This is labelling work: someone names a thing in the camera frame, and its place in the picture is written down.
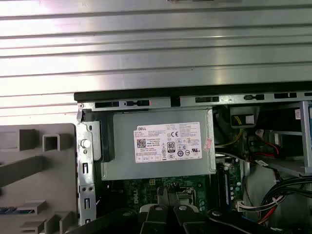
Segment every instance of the screw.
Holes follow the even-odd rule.
[[[221,216],[222,213],[219,211],[213,211],[213,216]]]
[[[131,213],[130,213],[130,212],[125,212],[125,213],[123,213],[122,215],[123,215],[123,216],[130,216]]]
[[[186,206],[180,206],[180,207],[179,207],[179,210],[181,210],[181,211],[185,211],[186,209],[187,209]]]

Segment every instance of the connector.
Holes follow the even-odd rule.
[[[240,208],[240,205],[242,205],[243,202],[244,202],[244,201],[242,201],[242,200],[236,202],[235,207],[236,207],[237,212],[244,212],[244,211]]]

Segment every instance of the white label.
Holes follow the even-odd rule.
[[[301,116],[300,116],[300,109],[295,110],[294,113],[295,113],[296,119],[301,119]]]
[[[254,124],[254,116],[246,116],[246,124]]]
[[[262,161],[262,160],[255,160],[255,162],[258,163],[259,165],[263,166],[263,167],[267,167],[267,166],[268,166],[268,164],[265,163],[265,162]]]
[[[133,133],[136,163],[202,158],[199,122],[138,126]]]

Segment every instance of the cable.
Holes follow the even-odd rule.
[[[239,208],[241,208],[244,211],[248,212],[261,212],[261,211],[267,211],[281,203],[282,201],[285,200],[285,196],[281,195],[277,199],[273,198],[273,201],[267,205],[261,205],[261,206],[256,206],[256,207],[251,207],[251,206],[245,206],[242,203],[239,203]]]
[[[240,118],[238,116],[235,116],[234,118],[237,120],[239,125],[242,125],[242,121],[240,121]],[[215,147],[216,148],[221,148],[221,147],[224,147],[224,146],[232,145],[232,144],[236,143],[241,138],[242,135],[243,135],[243,130],[239,129],[239,133],[237,134],[237,136],[235,137],[234,140],[232,140],[229,143],[223,144],[223,145],[216,145]]]
[[[312,192],[311,191],[307,191],[307,190],[303,190],[303,189],[296,189],[293,187],[289,187],[289,186],[294,186],[294,185],[302,185],[302,184],[309,184],[312,183],[312,176],[305,176],[305,177],[300,177],[300,178],[290,178],[290,179],[285,179],[282,180],[281,182],[275,184],[268,192],[267,194],[264,196],[261,206],[267,206],[270,205],[271,203],[267,204],[268,201],[270,201],[271,199],[274,199],[274,197],[279,196],[283,196],[283,200],[286,198],[286,196],[288,195],[292,195],[292,194],[298,194],[298,195],[303,195],[305,197],[308,198],[312,198]],[[274,212],[273,207],[271,208],[270,211],[268,211],[263,218],[261,213],[260,213],[260,218],[261,220],[259,221],[259,223],[264,223],[268,220],[269,216],[272,215],[272,213]]]
[[[228,157],[233,157],[233,158],[237,158],[239,160],[243,160],[243,161],[246,161],[248,162],[246,159],[242,158],[242,157],[239,157],[239,156],[236,156],[232,153],[228,153],[228,152],[222,152],[222,151],[216,151],[215,152],[216,154],[221,154],[221,155],[225,155],[225,156],[228,156]]]
[[[250,199],[249,193],[248,193],[248,191],[247,191],[246,176],[243,176],[242,182],[244,183],[244,187],[243,187],[243,188],[244,188],[245,191],[246,191],[247,198],[248,198],[250,204],[251,204],[252,206],[254,206],[253,203],[252,203],[252,200]]]
[[[269,145],[269,146],[272,146],[273,148],[275,148],[276,154],[279,154],[279,150],[278,150],[278,147],[277,147],[276,145],[265,141],[264,139],[262,139],[262,138],[259,137],[258,135],[255,135],[255,136],[256,136],[256,138],[257,138],[258,140],[262,141],[262,142],[265,143],[266,145]]]
[[[262,224],[265,223],[266,221],[268,221],[269,217],[273,214],[273,212],[276,210],[276,206],[274,206],[272,209],[270,209],[270,211],[263,217],[263,219],[261,219],[258,224]]]

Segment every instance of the motherboard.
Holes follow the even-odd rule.
[[[181,205],[194,205],[202,213],[207,212],[209,176],[181,176],[149,179],[124,180],[126,203],[131,209],[139,212],[146,204],[157,204],[157,189],[159,187],[174,188]]]

